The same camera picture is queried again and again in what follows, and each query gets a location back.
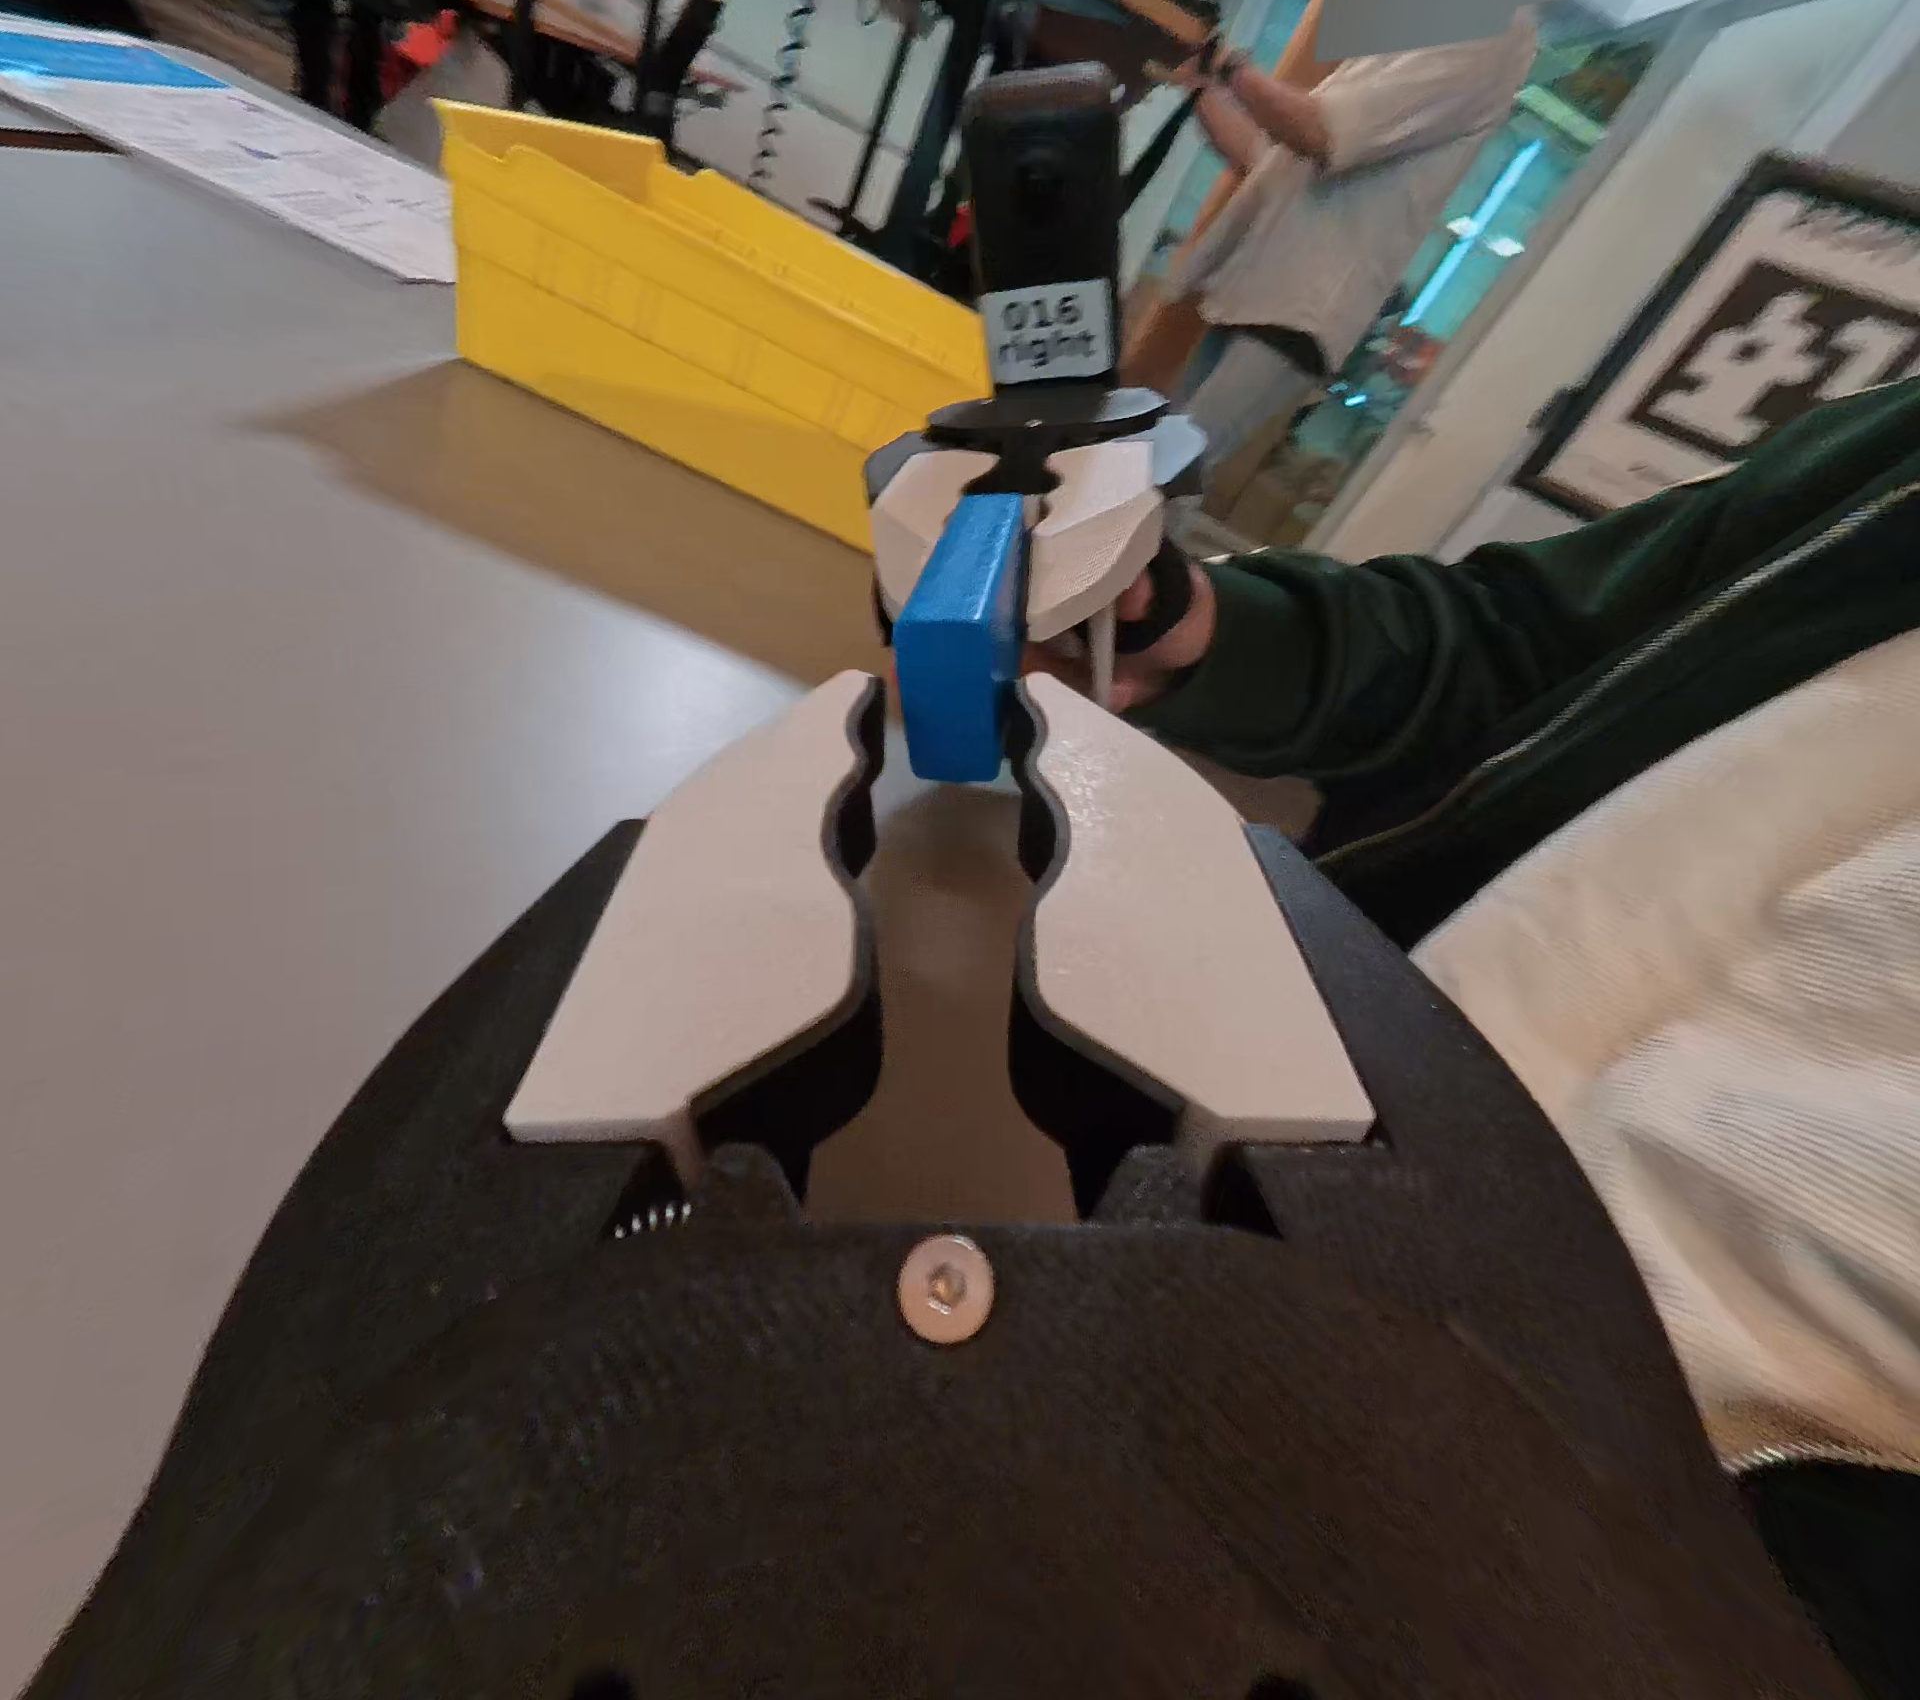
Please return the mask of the person's right hand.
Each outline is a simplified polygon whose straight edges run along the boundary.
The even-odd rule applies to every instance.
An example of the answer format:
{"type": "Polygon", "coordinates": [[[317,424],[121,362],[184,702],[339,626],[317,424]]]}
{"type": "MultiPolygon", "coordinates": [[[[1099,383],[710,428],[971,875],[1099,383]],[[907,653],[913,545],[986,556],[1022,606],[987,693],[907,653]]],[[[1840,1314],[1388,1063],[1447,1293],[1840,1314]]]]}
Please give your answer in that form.
{"type": "Polygon", "coordinates": [[[1218,604],[1205,562],[1167,542],[1116,604],[1114,661],[1099,689],[1114,712],[1134,712],[1195,675],[1214,649],[1218,604]]]}

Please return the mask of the grey desk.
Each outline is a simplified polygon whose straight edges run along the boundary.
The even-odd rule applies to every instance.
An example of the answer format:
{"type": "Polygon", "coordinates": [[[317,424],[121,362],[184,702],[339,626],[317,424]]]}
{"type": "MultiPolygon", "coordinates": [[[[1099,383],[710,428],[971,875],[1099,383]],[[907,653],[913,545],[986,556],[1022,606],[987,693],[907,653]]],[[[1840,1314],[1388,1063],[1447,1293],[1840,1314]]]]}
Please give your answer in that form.
{"type": "Polygon", "coordinates": [[[869,558],[147,161],[3,147],[3,1694],[333,1118],[869,558]]]}

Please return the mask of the black framed marker sign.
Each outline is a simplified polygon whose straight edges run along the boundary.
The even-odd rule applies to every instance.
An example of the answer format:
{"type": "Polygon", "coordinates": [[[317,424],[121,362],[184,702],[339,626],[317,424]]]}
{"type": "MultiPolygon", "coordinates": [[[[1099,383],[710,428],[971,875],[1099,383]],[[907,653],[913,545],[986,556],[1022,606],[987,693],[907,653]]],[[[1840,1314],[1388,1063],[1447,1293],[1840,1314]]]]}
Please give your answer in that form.
{"type": "Polygon", "coordinates": [[[1768,151],[1539,413],[1513,490],[1603,519],[1919,372],[1919,185],[1768,151]]]}

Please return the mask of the person's right forearm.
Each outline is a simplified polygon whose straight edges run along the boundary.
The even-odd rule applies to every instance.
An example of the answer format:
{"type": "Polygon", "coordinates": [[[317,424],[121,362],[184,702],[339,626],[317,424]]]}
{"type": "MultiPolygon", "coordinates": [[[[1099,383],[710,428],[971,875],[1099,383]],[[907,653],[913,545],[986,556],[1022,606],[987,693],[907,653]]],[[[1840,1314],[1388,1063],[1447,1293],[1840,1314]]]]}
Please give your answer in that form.
{"type": "Polygon", "coordinates": [[[1211,656],[1126,716],[1232,774],[1359,796],[1469,768],[1572,705],[1673,615],[1691,558],[1618,519],[1459,562],[1205,564],[1211,656]]]}

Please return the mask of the printed paper sheet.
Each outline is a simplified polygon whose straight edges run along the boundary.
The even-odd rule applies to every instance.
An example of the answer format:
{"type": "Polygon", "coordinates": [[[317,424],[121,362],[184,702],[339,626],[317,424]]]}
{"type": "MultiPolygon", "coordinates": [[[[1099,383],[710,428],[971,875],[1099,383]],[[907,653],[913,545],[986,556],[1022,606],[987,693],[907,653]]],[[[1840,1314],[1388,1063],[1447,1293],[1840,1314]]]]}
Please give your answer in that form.
{"type": "Polygon", "coordinates": [[[3,17],[3,98],[411,284],[453,284],[451,185],[284,95],[143,39],[3,17]]]}

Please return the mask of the person's white clothing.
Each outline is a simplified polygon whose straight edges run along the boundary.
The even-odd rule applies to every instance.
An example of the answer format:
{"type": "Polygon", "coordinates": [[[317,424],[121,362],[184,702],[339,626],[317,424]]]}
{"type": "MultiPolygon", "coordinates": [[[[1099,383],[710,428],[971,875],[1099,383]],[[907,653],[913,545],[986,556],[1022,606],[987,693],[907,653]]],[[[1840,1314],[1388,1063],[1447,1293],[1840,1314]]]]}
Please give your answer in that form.
{"type": "Polygon", "coordinates": [[[1733,1465],[1919,1470],[1919,632],[1668,753],[1414,963],[1611,1211],[1733,1465]]]}

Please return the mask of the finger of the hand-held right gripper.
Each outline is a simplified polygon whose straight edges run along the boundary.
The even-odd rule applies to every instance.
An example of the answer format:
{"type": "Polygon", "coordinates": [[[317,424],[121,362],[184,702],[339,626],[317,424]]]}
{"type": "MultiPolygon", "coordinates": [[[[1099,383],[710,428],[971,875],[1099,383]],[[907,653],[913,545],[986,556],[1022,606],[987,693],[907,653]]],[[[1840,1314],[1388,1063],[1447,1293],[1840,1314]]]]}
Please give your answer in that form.
{"type": "Polygon", "coordinates": [[[1163,487],[1151,440],[1048,454],[1053,486],[1027,542],[1027,636],[1048,642],[1111,608],[1163,542],[1163,487]]]}
{"type": "Polygon", "coordinates": [[[872,451],[869,538],[875,554],[878,636],[896,642],[896,620],[926,571],[949,513],[990,468],[987,451],[872,451]]]}

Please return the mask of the black office chair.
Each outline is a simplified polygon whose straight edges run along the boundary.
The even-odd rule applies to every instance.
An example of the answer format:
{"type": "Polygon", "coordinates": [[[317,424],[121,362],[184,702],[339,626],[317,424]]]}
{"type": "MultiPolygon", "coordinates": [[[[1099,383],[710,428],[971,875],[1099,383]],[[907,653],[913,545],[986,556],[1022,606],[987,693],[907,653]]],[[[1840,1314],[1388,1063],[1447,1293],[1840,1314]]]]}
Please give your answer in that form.
{"type": "Polygon", "coordinates": [[[658,29],[662,2],[649,10],[649,29],[635,69],[635,113],[638,128],[662,143],[662,151],[676,151],[677,113],[683,89],[694,73],[698,58],[708,50],[719,29],[727,0],[683,0],[672,24],[658,29]]]}

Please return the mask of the yellow plastic bin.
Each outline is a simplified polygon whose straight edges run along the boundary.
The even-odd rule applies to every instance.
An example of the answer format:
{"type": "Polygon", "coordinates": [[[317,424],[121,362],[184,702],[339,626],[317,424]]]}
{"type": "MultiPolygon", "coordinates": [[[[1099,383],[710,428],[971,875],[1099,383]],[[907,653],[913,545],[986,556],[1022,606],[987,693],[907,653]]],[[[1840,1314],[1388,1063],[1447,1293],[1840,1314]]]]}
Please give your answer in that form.
{"type": "Polygon", "coordinates": [[[856,550],[867,457],[990,391],[965,305],[658,139],[436,113],[464,362],[856,550]]]}

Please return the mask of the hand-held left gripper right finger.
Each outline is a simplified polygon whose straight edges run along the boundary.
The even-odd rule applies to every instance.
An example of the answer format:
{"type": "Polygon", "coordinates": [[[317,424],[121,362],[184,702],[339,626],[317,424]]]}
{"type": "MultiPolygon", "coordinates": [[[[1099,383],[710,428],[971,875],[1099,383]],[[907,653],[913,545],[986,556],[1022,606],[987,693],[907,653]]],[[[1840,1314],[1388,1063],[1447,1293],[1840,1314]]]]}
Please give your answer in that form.
{"type": "Polygon", "coordinates": [[[1022,867],[1009,1082],[1092,1216],[1136,1149],[1347,1145],[1374,1101],[1251,828],[1190,761],[1031,678],[1012,702],[1022,867]]]}

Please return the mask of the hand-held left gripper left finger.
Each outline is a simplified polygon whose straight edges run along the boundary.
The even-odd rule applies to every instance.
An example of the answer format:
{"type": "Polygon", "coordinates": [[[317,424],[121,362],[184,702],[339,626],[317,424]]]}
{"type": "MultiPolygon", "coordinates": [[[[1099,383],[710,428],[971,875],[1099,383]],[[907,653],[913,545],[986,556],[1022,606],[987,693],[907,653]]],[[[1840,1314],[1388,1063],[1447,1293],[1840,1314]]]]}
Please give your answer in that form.
{"type": "Polygon", "coordinates": [[[645,820],[505,1107],[518,1144],[651,1144],[683,1185],[725,1145],[798,1203],[878,1088],[872,785],[886,693],[839,672],[645,820]]]}

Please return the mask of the blue rectangular block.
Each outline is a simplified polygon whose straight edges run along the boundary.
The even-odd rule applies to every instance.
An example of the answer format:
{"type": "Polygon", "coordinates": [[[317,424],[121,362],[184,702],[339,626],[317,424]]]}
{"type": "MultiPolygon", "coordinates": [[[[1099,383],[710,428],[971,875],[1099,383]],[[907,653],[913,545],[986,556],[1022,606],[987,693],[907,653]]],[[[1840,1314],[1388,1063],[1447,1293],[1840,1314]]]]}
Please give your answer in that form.
{"type": "Polygon", "coordinates": [[[927,780],[990,785],[1004,768],[1027,564],[1027,499],[963,494],[896,620],[900,723],[927,780]]]}

